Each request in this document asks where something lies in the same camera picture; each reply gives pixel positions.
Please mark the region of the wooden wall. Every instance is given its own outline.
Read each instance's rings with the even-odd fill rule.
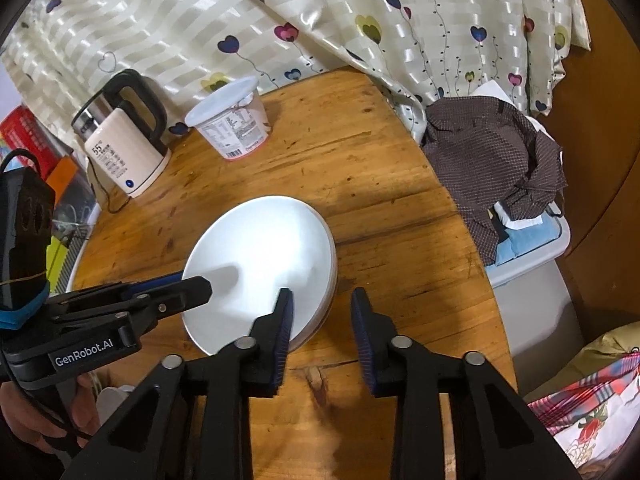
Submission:
[[[640,52],[608,0],[582,2],[592,51],[572,49],[543,122],[569,182],[558,263],[591,340],[640,320]]]

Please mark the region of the white lid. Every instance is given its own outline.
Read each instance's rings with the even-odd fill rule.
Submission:
[[[184,122],[188,127],[198,126],[238,104],[258,88],[256,76],[243,77],[218,88],[213,94],[199,102],[187,114]]]

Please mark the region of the black cable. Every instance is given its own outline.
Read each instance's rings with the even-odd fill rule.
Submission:
[[[100,182],[100,179],[98,178],[98,174],[95,173],[95,167],[94,167],[94,163],[91,160],[91,158],[87,157],[87,160],[89,161],[89,166],[91,167],[91,171],[94,174],[95,177],[95,181],[98,183],[98,186],[100,187],[100,189],[102,190],[102,192],[107,196],[107,211],[109,213],[111,213],[112,215],[115,215],[116,213],[119,213],[120,211],[122,211],[124,209],[124,206],[126,206],[130,200],[131,197],[127,197],[127,200],[125,201],[124,204],[122,204],[119,208],[117,208],[115,211],[111,209],[111,197],[109,196],[109,192],[104,189],[104,186],[102,185],[102,183]],[[94,195],[97,197],[98,194],[95,192],[94,189],[94,185],[91,183],[91,181],[89,181],[89,186],[91,186],[91,191],[94,192]]]
[[[6,170],[6,167],[9,165],[9,162],[11,162],[17,156],[24,156],[28,158],[31,162],[33,162],[36,167],[36,170],[38,171],[38,175],[42,177],[42,172],[40,171],[40,163],[38,162],[38,159],[29,150],[25,150],[23,148],[17,148],[16,150],[12,150],[9,153],[7,153],[7,156],[2,160],[2,162],[0,162],[0,173],[4,173],[4,170]]]
[[[5,373],[9,376],[9,379],[11,379],[11,382],[15,385],[16,388],[18,388],[18,391],[22,394],[22,396],[25,399],[27,399],[27,402],[31,406],[33,406],[33,408],[40,415],[46,418],[54,426],[57,426],[58,428],[66,431],[67,433],[71,433],[74,437],[83,438],[85,440],[91,440],[91,435],[89,435],[88,433],[78,430],[78,428],[74,428],[73,426],[70,426],[69,424],[51,415],[47,410],[44,409],[44,407],[38,402],[37,399],[35,399],[29,392],[27,392],[20,385],[20,383],[18,382],[18,379],[16,379],[14,375],[14,372],[11,370],[11,368],[9,368],[9,363],[7,362],[6,356],[4,355],[4,347],[2,344],[2,340],[0,340],[0,364],[2,365],[2,368],[4,368]]]

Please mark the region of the power cord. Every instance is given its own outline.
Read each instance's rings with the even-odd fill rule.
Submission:
[[[33,153],[23,148],[17,148],[16,150],[11,150],[9,153],[7,153],[6,157],[2,160],[2,162],[0,162],[0,173],[4,173],[4,170],[6,170],[6,167],[9,165],[9,162],[11,162],[17,156],[23,156],[25,158],[28,158],[31,162],[33,162],[34,166],[36,167],[36,171],[38,172],[38,175],[42,177],[42,172],[40,171],[40,163],[38,162],[38,159],[36,158],[35,155],[33,155]]]
[[[95,172],[94,163],[92,162],[91,158],[87,157],[87,160],[89,161],[89,166],[91,167],[91,171],[94,174],[95,181],[98,183],[98,186],[100,187],[102,192],[107,197],[107,211],[109,213],[111,213],[112,215],[115,215],[116,213],[119,213],[120,211],[122,211],[124,209],[124,206],[126,206],[130,202],[131,197],[130,196],[127,197],[127,200],[125,201],[125,203],[122,204],[119,208],[117,208],[116,210],[112,210],[111,209],[111,197],[109,196],[109,192],[106,189],[104,189],[104,186],[100,182],[100,179],[98,178],[98,174]],[[98,194],[95,192],[94,185],[91,183],[91,181],[89,182],[89,186],[91,186],[91,191],[94,192],[94,195],[98,196]]]

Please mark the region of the curtain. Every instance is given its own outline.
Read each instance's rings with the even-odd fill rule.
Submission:
[[[580,0],[33,0],[0,50],[26,104],[78,147],[70,121],[133,68],[169,131],[208,93],[258,75],[261,93],[350,64],[419,142],[425,107],[494,79],[523,112],[548,113],[570,45],[588,48]]]

